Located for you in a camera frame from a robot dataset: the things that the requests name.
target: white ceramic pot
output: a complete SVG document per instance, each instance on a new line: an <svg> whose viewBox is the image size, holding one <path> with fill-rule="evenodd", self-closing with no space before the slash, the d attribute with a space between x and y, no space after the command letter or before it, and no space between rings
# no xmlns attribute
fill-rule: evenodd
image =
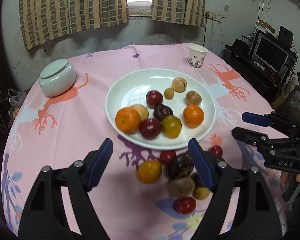
<svg viewBox="0 0 300 240"><path fill-rule="evenodd" d="M75 81L75 70L66 59L58 59L47 65L41 72L39 83L47 97L66 92Z"/></svg>

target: white plate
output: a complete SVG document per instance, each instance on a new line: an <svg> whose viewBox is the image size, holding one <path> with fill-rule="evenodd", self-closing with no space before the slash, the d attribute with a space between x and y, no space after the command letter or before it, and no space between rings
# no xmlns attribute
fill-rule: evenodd
<svg viewBox="0 0 300 240"><path fill-rule="evenodd" d="M186 79L187 89L183 93L176 92L171 100L164 98L163 104L169 106L174 115L182 122L182 130L177 138L170 139L161 133L156 139L147 140L141 136L139 131L134 134L125 134L117 128L114 119L121 108L135 104L147 106L146 94L150 90L157 90L163 95L164 91L171 87L172 81L176 77ZM191 90L201 95L200 107L205 115L202 124L194 129L185 125L182 116L183 110L187 106L186 94ZM149 118L152 118L154 110L149 107L147 109ZM114 83L106 97L106 115L112 127L128 141L149 149L176 150L186 148L190 139L196 138L199 141L209 133L216 120L216 107L208 90L196 79L173 70L150 68L129 73Z"/></svg>

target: jar lid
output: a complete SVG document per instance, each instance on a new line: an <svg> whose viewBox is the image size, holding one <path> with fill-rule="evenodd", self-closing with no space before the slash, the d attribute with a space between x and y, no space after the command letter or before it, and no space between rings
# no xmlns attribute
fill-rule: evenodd
<svg viewBox="0 0 300 240"><path fill-rule="evenodd" d="M58 59L47 65L41 72L41 78L49 78L59 73L66 65L68 61L66 59Z"/></svg>

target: table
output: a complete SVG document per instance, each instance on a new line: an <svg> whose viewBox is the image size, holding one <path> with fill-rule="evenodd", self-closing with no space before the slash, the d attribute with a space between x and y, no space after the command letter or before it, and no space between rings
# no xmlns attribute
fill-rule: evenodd
<svg viewBox="0 0 300 240"><path fill-rule="evenodd" d="M250 56L241 56L231 53L229 65L239 72L253 88L271 103L280 88L271 81L272 74L268 70L262 70L254 64Z"/></svg>
<svg viewBox="0 0 300 240"><path fill-rule="evenodd" d="M139 69L167 68L196 78L209 90L216 103L217 119L210 134L200 141L203 149L221 145L223 158L234 168L259 165L276 203L285 233L287 206L281 196L280 172L263 166L263 157L231 136L240 126L282 137L272 128L243 123L243 112L265 114L269 104L251 85L221 58L208 52L200 70L188 67L189 43L177 45L130 45L119 50L89 53L69 59L76 70L74 86L56 98L43 96L36 82L11 128L2 166L2 196L9 228L18 233L22 208L39 171L68 167L100 147L106 137L114 142L114 152L98 187L89 197L109 237L113 240L187 240L199 225L210 197L197 201L193 215L180 215L172 209L167 179L155 184L138 181L136 168L160 152L143 149L118 136L105 113L109 88L122 76ZM229 230L239 190L232 200L222 232ZM62 189L71 230L79 232L67 189Z"/></svg>

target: paper cup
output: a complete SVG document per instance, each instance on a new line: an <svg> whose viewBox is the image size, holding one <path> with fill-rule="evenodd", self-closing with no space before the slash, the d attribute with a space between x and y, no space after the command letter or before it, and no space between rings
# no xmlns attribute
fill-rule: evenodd
<svg viewBox="0 0 300 240"><path fill-rule="evenodd" d="M189 48L189 66L193 68L201 68L208 50L205 47L195 44L190 45Z"/></svg>

